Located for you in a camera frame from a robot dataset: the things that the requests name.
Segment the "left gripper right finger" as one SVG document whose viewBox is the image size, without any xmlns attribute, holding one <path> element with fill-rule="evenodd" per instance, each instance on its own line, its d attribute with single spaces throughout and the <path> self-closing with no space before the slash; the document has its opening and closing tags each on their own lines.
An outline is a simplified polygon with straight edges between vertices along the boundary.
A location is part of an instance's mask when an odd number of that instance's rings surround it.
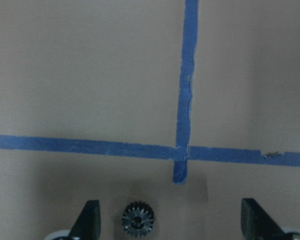
<svg viewBox="0 0 300 240">
<path fill-rule="evenodd" d="M 241 200 L 241 231 L 246 240 L 300 240 L 300 232 L 285 232 L 253 198 Z"/>
</svg>

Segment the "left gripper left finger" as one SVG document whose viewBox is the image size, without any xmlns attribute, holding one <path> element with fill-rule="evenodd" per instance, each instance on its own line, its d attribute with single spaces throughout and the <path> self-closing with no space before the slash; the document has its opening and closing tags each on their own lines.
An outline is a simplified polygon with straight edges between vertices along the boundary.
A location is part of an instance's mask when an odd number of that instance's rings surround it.
<svg viewBox="0 0 300 240">
<path fill-rule="evenodd" d="M 70 230 L 71 240 L 97 240 L 101 235 L 101 214 L 99 200 L 87 201 Z"/>
</svg>

